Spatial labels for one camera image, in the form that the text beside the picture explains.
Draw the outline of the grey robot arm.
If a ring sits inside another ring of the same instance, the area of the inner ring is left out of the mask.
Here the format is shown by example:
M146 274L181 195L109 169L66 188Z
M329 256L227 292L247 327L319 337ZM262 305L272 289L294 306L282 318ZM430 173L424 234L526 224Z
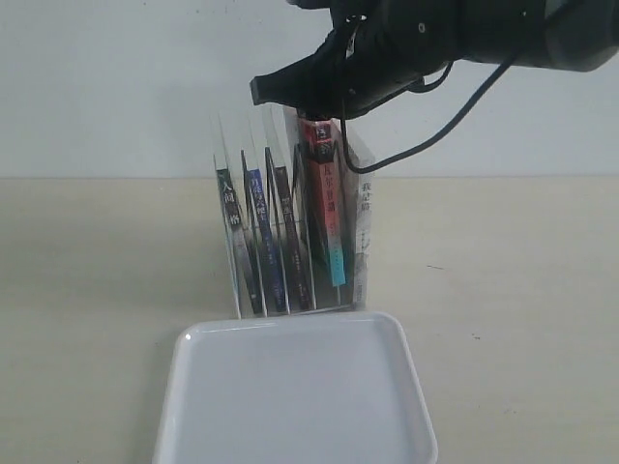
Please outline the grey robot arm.
M355 119L459 60L590 72L618 51L615 1L327 1L316 51L251 81L254 104Z

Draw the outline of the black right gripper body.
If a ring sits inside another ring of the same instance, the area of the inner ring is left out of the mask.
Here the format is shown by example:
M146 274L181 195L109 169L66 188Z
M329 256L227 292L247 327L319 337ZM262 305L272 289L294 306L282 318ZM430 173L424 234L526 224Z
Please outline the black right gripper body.
M339 116L369 113L459 55L460 1L330 1L328 7L333 30L316 51L339 55Z

